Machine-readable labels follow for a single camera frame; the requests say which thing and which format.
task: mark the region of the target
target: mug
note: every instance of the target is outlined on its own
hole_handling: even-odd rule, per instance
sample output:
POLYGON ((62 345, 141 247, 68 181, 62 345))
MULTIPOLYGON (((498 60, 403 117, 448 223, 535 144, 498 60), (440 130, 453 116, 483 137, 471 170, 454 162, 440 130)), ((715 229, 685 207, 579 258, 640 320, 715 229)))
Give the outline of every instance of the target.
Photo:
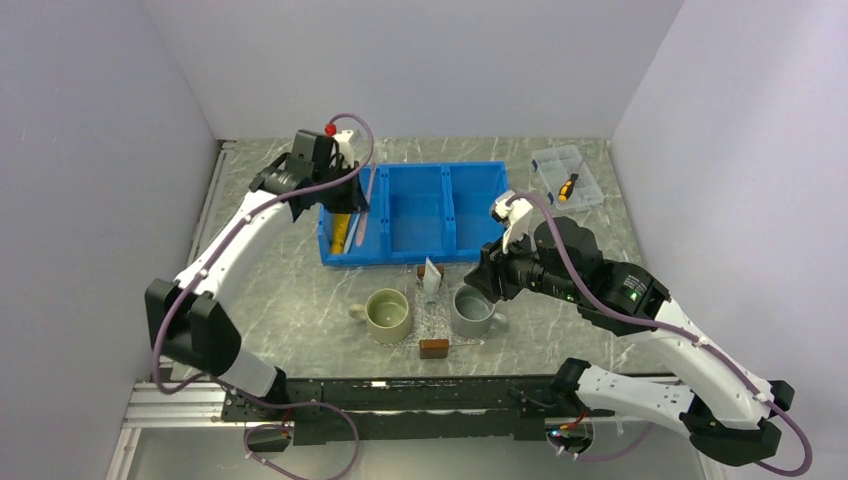
POLYGON ((479 290, 463 285, 454 292, 451 301, 451 330, 454 333, 467 338, 482 337, 493 320, 506 324, 506 317, 495 312, 495 306, 479 290))
POLYGON ((365 305, 351 305, 348 313, 354 319, 364 321, 371 338, 384 345, 398 343, 412 331, 409 302, 402 293, 392 288, 377 290, 368 297, 365 305))

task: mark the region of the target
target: mug handle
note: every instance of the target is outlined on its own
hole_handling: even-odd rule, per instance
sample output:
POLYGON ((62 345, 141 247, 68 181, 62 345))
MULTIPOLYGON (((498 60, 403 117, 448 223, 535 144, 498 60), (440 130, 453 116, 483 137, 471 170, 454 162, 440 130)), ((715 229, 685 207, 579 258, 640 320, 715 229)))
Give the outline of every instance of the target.
POLYGON ((495 312, 492 314, 492 320, 494 321, 495 327, 500 330, 506 330, 509 326, 509 320, 506 318, 506 315, 495 312))
POLYGON ((351 305, 347 310, 347 314, 354 320, 359 320, 360 322, 364 322, 368 319, 368 311, 365 309, 365 305, 362 305, 361 303, 351 305))

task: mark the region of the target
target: white wall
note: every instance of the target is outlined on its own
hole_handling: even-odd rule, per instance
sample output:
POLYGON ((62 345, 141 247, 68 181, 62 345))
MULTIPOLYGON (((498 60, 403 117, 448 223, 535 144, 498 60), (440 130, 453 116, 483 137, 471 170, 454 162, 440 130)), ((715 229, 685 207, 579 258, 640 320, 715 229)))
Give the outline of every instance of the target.
POLYGON ((0 7, 0 465, 103 478, 216 144, 138 0, 0 7))
MULTIPOLYGON (((796 388, 821 479, 848 465, 846 18, 839 0, 687 0, 613 136, 649 268, 738 360, 796 388)), ((794 468, 784 439, 773 463, 794 468)))
POLYGON ((683 0, 144 0, 218 138, 609 137, 683 0))

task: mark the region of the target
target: gray ceramic mug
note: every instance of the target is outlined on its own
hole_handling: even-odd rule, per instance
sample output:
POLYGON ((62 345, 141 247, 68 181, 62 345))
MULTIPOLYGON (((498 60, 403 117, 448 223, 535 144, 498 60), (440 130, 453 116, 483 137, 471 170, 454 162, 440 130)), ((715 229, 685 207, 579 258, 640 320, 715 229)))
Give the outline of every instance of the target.
POLYGON ((451 330, 466 338, 482 337, 492 327, 492 322, 506 325, 506 317, 495 312, 492 302, 474 287, 463 285, 453 294, 451 301, 451 330))

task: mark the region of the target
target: gray floor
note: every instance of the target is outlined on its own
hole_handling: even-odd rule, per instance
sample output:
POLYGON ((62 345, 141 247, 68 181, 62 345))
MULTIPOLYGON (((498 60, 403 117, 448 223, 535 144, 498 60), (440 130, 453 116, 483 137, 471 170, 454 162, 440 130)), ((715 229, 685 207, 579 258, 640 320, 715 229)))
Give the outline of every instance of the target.
MULTIPOLYGON (((388 163, 502 160, 510 188, 545 193, 538 174, 532 172, 531 152, 566 144, 578 146, 606 194, 602 205, 573 218, 595 233, 608 258, 640 263, 605 140, 389 138, 377 142, 376 159, 388 163)), ((236 143, 229 170, 218 185, 217 208, 209 215, 211 233, 219 231, 235 212, 253 176, 290 146, 284 139, 236 143)), ((419 360, 415 347, 380 346, 348 317, 348 306, 363 303, 379 288, 405 288, 413 273, 404 266, 324 267, 315 234, 317 216, 315 207, 280 235, 249 273, 240 298, 229 307, 247 348, 290 376, 554 373, 567 357, 624 373, 668 371, 638 347, 591 326, 573 306, 530 292, 498 304, 498 310, 510 319, 508 331, 491 332, 482 345, 456 346, 445 360, 419 360)), ((541 222, 538 212, 533 218, 534 225, 541 222)), ((470 264, 450 265, 448 287, 455 287, 470 268, 470 264)), ((176 372, 184 375, 185 369, 176 372)))
MULTIPOLYGON (((626 423, 618 437, 614 424, 597 427, 596 442, 586 454, 608 454, 632 442, 644 424, 626 423)), ((564 479, 592 480, 704 479, 701 460, 679 435, 655 428, 630 455, 603 463, 574 462, 557 457, 546 442, 516 442, 509 438, 392 440, 363 442, 349 480, 438 479, 564 479)), ((145 430, 130 470, 132 480, 276 480, 270 468, 244 458, 241 430, 145 430)), ((350 442, 315 447, 291 447, 268 454, 302 477, 328 478, 350 459, 350 442)))

